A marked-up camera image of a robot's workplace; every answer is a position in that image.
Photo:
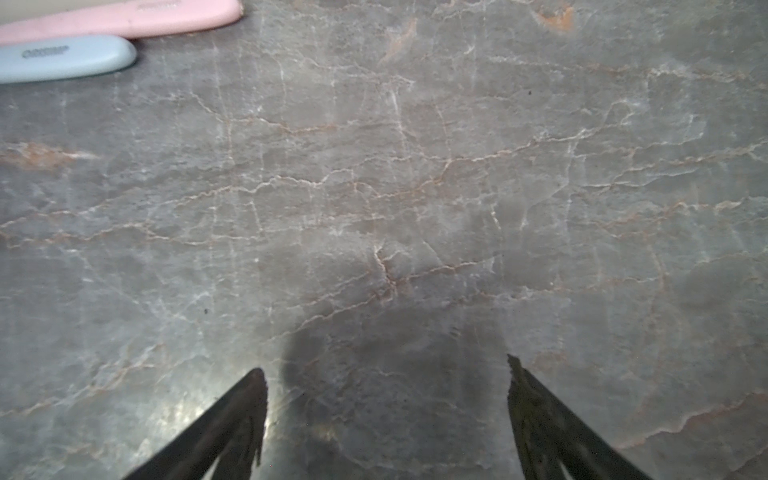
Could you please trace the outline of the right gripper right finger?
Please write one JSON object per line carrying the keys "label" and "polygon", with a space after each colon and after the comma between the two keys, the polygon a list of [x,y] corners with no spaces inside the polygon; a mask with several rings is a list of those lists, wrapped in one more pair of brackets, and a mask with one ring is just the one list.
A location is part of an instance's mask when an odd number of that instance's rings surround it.
{"label": "right gripper right finger", "polygon": [[650,477],[612,448],[509,354],[508,412],[526,479]]}

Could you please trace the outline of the pink toothbrush near holder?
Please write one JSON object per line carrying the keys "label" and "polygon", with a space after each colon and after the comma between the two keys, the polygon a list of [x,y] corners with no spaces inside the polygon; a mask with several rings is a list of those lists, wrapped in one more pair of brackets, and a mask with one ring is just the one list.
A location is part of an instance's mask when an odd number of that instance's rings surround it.
{"label": "pink toothbrush near holder", "polygon": [[243,15],[239,0],[123,1],[3,24],[1,43],[80,35],[134,40],[211,30],[235,23]]}

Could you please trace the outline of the light blue toothbrush near holder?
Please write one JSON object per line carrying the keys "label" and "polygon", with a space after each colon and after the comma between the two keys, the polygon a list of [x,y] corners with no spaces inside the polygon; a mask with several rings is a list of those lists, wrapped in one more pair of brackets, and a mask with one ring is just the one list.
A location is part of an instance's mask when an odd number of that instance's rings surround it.
{"label": "light blue toothbrush near holder", "polygon": [[1,47],[1,83],[64,80],[122,70],[136,62],[137,50],[114,35],[82,35]]}

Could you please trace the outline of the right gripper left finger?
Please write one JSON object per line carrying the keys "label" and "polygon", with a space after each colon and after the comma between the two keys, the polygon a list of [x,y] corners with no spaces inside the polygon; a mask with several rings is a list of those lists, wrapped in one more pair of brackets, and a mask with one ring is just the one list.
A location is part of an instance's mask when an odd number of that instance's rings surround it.
{"label": "right gripper left finger", "polygon": [[249,479],[261,463],[268,385],[254,368],[129,479]]}

